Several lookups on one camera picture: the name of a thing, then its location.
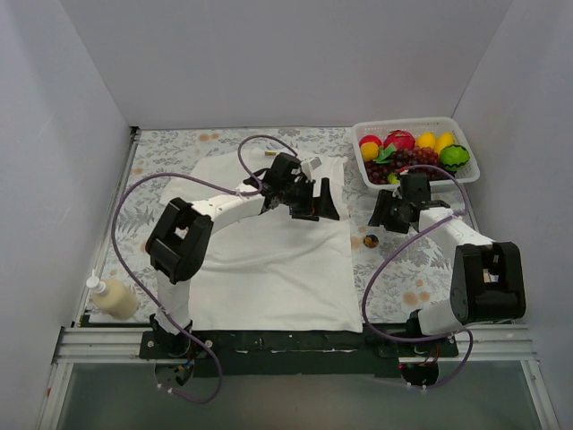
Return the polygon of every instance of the tabletop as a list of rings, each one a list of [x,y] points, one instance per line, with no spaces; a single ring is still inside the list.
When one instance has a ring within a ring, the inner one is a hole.
[[[333,157],[347,157],[345,166],[344,199],[350,215],[350,246],[354,265],[355,287],[358,303],[362,303],[366,284],[386,257],[415,232],[407,235],[385,231],[382,227],[368,227],[368,219],[376,202],[363,182],[354,155],[351,129],[345,127],[297,127],[297,128],[239,128],[220,130],[163,130],[144,131],[137,144],[127,185],[145,176],[160,172],[189,174],[203,157],[217,156],[236,151],[242,139],[253,134],[270,134],[294,148]],[[264,139],[254,140],[250,145],[277,148],[277,144]],[[136,189],[125,203],[118,220],[117,238],[125,260],[148,285],[157,292],[155,273],[150,258],[145,253],[145,242],[163,211],[159,197],[168,179],[157,179]],[[463,201],[458,189],[452,185],[441,188],[432,195],[442,199],[453,209],[461,209]],[[465,222],[473,226],[469,216]],[[363,237],[376,235],[380,243],[375,248],[363,245]],[[145,294],[134,286],[117,257],[108,247],[102,279],[118,279],[132,288],[141,305],[135,316],[123,323],[147,323],[156,308]],[[368,297],[367,311],[374,323],[402,323],[415,309],[449,296],[451,266],[438,246],[429,238],[422,237],[410,245],[379,276]],[[85,314],[90,323],[118,323],[109,315],[101,313],[88,298]]]

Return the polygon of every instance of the metal bar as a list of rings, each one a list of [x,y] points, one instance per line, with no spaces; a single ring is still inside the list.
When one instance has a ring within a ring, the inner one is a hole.
[[[559,422],[555,416],[549,394],[545,390],[545,383],[539,369],[539,362],[535,360],[522,361],[521,367],[526,377],[527,387],[531,394],[531,399],[535,405],[535,411],[539,417],[543,430],[559,429]]]
[[[119,178],[119,181],[117,182],[117,187],[115,188],[114,196],[113,196],[111,204],[109,206],[109,211],[107,213],[106,227],[103,230],[103,232],[101,233],[101,238],[99,240],[98,253],[96,255],[96,261],[95,261],[95,264],[93,267],[93,270],[97,276],[101,276],[101,272],[104,269],[104,264],[106,262],[107,249],[109,247],[109,241],[110,241],[110,235],[111,235],[111,231],[110,231],[111,219],[114,215],[115,208],[117,207],[117,204],[119,203],[119,199],[122,196],[122,194],[124,193],[125,187],[127,185],[127,181],[129,179],[131,167],[133,164],[133,159],[135,158],[135,152],[137,151],[137,146],[139,144],[140,137],[141,137],[141,130],[136,129],[131,136],[129,150],[125,154],[124,168],[122,170],[121,177]],[[75,321],[77,324],[79,324],[81,321],[81,317],[83,316],[83,314],[86,310],[86,307],[88,305],[88,300],[89,300],[88,289],[84,287],[82,295],[81,295],[80,306],[79,306],[79,309],[78,309],[76,316],[75,316]]]
[[[56,350],[56,363],[136,363],[141,335],[149,328],[72,328],[65,329]],[[483,325],[472,327],[475,338],[472,361],[521,361],[535,359],[533,344],[523,324]],[[468,337],[456,335],[460,355],[443,358],[459,361],[467,351]],[[177,363],[181,359],[152,360],[154,363]],[[418,358],[403,357],[405,363]]]
[[[46,400],[36,427],[38,430],[54,430],[57,428],[62,407],[64,406],[65,394],[68,391],[70,378],[72,377],[72,370],[72,363],[53,365],[50,384],[46,391]]]

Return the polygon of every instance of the table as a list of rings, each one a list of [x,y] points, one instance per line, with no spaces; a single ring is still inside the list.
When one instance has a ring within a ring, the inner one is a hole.
[[[376,201],[370,195],[358,171],[351,141],[351,129],[345,127],[300,127],[300,128],[238,128],[220,130],[164,130],[144,131],[137,145],[133,162],[129,167],[127,184],[153,173],[180,172],[189,174],[197,161],[203,157],[221,155],[236,151],[239,142],[253,134],[271,134],[285,143],[305,151],[336,157],[347,157],[345,167],[344,198],[350,214],[353,265],[355,287],[359,304],[372,273],[382,261],[395,250],[407,237],[385,231],[382,227],[369,228],[368,219]],[[266,145],[277,148],[277,144],[263,139],[250,145]],[[154,270],[150,266],[149,256],[145,253],[145,242],[158,220],[162,206],[159,197],[167,179],[158,179],[142,185],[126,202],[118,221],[118,242],[122,254],[135,273],[157,291]],[[442,199],[453,209],[461,209],[463,201],[457,188],[452,185],[440,189],[433,195]],[[466,223],[473,226],[470,217]],[[380,239],[377,248],[363,245],[363,237],[375,234]],[[119,264],[113,249],[108,246],[102,279],[119,279],[132,288],[138,295],[141,305],[135,316],[123,323],[147,323],[149,315],[154,314],[155,306],[149,298],[134,287]],[[449,295],[451,267],[431,239],[421,238],[407,248],[396,261],[380,275],[368,298],[368,315],[374,323],[402,323],[415,309],[424,308],[431,303],[443,300]],[[101,313],[88,298],[83,321],[89,323],[119,323],[109,315]]]

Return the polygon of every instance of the white wall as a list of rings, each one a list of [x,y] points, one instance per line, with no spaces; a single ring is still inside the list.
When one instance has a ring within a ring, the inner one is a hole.
[[[129,129],[57,0],[0,0],[0,428],[33,428]]]
[[[484,234],[519,245],[526,320],[562,428],[573,428],[573,3],[514,2],[454,118],[482,176]]]
[[[130,125],[450,116],[510,0],[62,0]]]

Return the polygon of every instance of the yellow fruit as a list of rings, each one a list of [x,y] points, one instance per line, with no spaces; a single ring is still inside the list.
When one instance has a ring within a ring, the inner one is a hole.
[[[436,145],[436,136],[433,133],[424,133],[415,140],[420,148],[432,148]]]
[[[367,142],[360,147],[360,153],[362,154],[362,159],[364,161],[372,161],[378,157],[378,152],[380,148],[374,142]]]
[[[444,133],[436,141],[436,145],[433,147],[433,151],[440,154],[441,150],[454,144],[454,136],[450,132]]]

